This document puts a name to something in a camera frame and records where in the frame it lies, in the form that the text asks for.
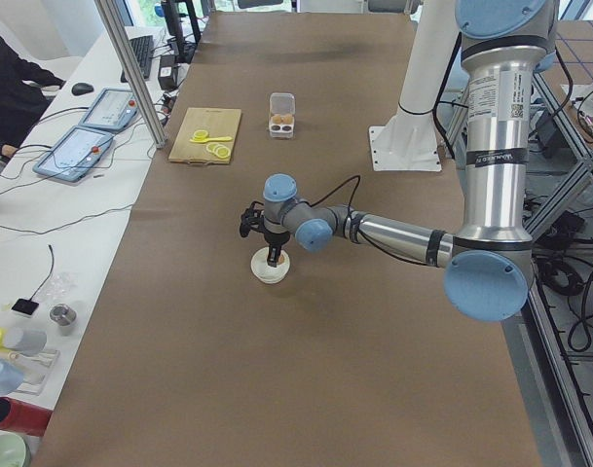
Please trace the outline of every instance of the green bowl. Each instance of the green bowl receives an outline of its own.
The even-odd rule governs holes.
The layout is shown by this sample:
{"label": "green bowl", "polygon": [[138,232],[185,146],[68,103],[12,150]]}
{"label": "green bowl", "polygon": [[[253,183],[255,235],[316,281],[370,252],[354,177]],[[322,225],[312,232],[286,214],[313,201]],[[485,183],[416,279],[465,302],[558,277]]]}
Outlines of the green bowl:
{"label": "green bowl", "polygon": [[30,451],[23,438],[15,433],[0,435],[0,467],[27,467]]}

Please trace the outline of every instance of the clear plastic container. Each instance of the clear plastic container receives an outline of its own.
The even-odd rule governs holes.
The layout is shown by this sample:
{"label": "clear plastic container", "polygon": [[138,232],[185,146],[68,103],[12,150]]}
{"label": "clear plastic container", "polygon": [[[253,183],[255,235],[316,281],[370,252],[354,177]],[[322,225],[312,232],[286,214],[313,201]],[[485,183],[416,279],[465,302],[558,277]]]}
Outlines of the clear plastic container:
{"label": "clear plastic container", "polygon": [[273,92],[270,95],[268,131],[273,138],[290,139],[296,124],[296,101],[289,92]]}

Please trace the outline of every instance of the person's hand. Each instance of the person's hand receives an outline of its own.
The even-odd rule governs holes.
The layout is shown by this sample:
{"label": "person's hand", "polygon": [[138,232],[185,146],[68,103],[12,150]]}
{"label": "person's hand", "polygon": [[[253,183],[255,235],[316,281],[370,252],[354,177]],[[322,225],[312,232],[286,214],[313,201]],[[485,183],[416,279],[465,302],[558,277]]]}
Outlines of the person's hand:
{"label": "person's hand", "polygon": [[11,158],[17,152],[17,148],[15,146],[11,146],[10,144],[5,144],[2,146],[2,156],[5,158]]}

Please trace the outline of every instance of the qr code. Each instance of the qr code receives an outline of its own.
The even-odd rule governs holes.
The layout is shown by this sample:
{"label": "qr code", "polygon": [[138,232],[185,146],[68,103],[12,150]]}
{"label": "qr code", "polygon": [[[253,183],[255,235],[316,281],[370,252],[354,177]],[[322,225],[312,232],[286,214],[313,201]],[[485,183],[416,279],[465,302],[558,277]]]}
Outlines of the qr code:
{"label": "qr code", "polygon": [[523,104],[512,104],[510,108],[511,119],[523,119]]}

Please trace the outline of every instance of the blue cup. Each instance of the blue cup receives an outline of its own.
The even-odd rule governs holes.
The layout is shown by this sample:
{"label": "blue cup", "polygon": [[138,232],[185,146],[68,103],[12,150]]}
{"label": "blue cup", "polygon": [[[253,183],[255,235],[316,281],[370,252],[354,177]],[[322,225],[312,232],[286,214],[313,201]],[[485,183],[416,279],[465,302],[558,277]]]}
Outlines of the blue cup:
{"label": "blue cup", "polygon": [[0,396],[15,391],[23,383],[23,373],[5,360],[0,360]]}

